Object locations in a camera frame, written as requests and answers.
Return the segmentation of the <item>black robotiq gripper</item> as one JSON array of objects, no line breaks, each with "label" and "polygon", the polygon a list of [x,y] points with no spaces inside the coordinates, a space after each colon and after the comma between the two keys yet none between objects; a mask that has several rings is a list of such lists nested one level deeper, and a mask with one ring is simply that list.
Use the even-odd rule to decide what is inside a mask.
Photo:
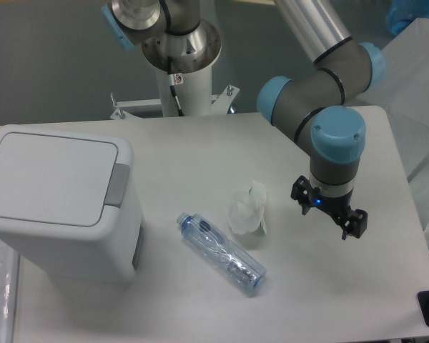
[{"label": "black robotiq gripper", "polygon": [[301,206],[302,215],[306,215],[313,207],[329,215],[342,229],[342,240],[348,236],[359,239],[368,227],[368,213],[361,209],[352,210],[351,196],[352,190],[340,197],[324,196],[304,176],[294,182],[290,194],[291,199]]}]

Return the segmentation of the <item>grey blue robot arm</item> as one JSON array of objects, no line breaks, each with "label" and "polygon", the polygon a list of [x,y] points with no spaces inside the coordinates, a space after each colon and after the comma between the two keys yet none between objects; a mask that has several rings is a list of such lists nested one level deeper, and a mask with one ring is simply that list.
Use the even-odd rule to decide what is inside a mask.
[{"label": "grey blue robot arm", "polygon": [[[319,209],[360,238],[368,215],[350,200],[366,125],[345,102],[385,74],[381,50],[355,42],[327,1],[277,1],[276,7],[315,66],[302,81],[270,79],[257,96],[257,110],[310,158],[310,174],[292,185],[303,213]],[[215,112],[212,65],[221,52],[216,28],[200,16],[198,1],[109,1],[102,16],[123,49],[141,46],[157,73],[165,116]]]}]

